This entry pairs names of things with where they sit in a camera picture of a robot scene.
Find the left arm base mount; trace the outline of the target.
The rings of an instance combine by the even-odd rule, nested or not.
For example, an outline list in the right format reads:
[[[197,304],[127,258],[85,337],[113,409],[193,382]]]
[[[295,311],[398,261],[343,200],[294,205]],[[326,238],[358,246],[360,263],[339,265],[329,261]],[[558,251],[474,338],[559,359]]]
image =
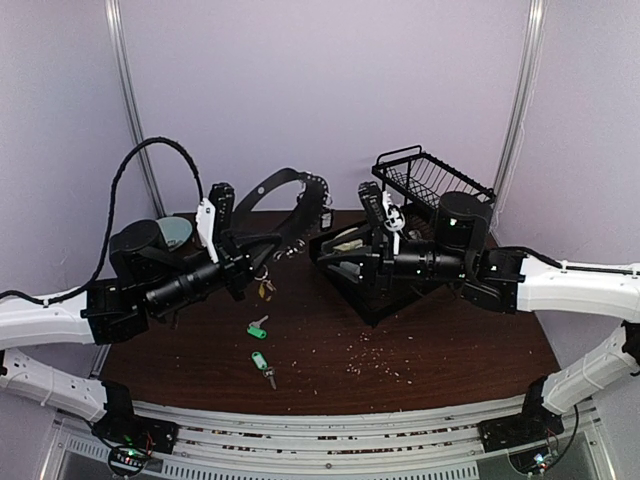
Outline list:
[[[113,474],[127,479],[137,476],[155,461],[154,453],[174,451],[177,423],[136,414],[124,385],[109,381],[100,385],[106,394],[105,414],[89,425],[91,433],[109,449],[107,464]]]

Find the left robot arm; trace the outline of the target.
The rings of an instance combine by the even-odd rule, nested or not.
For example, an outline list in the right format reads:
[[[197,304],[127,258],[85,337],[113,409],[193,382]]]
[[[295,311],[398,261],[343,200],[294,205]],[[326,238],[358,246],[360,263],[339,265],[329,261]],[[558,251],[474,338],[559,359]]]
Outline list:
[[[202,230],[204,246],[186,256],[168,246],[161,225],[137,221],[108,241],[115,277],[49,296],[18,292],[1,297],[1,387],[74,414],[107,429],[123,444],[144,433],[126,386],[90,380],[46,365],[24,352],[40,344],[112,345],[225,289],[240,299],[266,265],[282,237],[278,233],[215,236]]]

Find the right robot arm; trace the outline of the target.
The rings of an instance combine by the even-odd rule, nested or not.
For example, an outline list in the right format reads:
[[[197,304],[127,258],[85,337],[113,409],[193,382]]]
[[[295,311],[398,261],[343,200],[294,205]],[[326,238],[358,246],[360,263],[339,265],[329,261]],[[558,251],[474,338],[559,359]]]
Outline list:
[[[461,191],[441,195],[430,240],[404,234],[402,211],[373,182],[359,196],[367,222],[324,241],[316,264],[369,291],[396,280],[459,286],[471,304],[499,313],[561,311],[618,318],[599,346],[529,387],[513,419],[519,440],[535,440],[551,419],[625,375],[639,373],[639,266],[558,261],[524,247],[487,248],[492,206]]]

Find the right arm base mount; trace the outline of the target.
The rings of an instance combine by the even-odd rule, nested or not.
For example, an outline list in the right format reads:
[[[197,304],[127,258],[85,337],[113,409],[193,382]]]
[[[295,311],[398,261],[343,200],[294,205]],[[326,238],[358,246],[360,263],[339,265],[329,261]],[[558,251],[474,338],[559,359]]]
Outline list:
[[[543,447],[509,455],[511,466],[524,475],[537,474],[548,466],[545,458],[553,452],[550,441],[555,440],[556,446],[559,446],[557,436],[564,432],[562,417],[542,406],[545,380],[546,377],[541,377],[528,387],[519,413],[484,420],[478,424],[479,436],[486,453],[545,442]]]

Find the yellow tagged key bunch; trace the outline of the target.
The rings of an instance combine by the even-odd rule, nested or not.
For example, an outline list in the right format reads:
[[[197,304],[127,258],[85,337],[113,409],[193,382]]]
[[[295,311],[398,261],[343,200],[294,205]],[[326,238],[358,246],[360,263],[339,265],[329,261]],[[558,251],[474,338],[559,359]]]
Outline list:
[[[258,284],[258,296],[264,302],[270,302],[277,291],[277,288],[273,284],[269,269],[267,266],[261,267],[257,275],[254,277],[254,280]]]

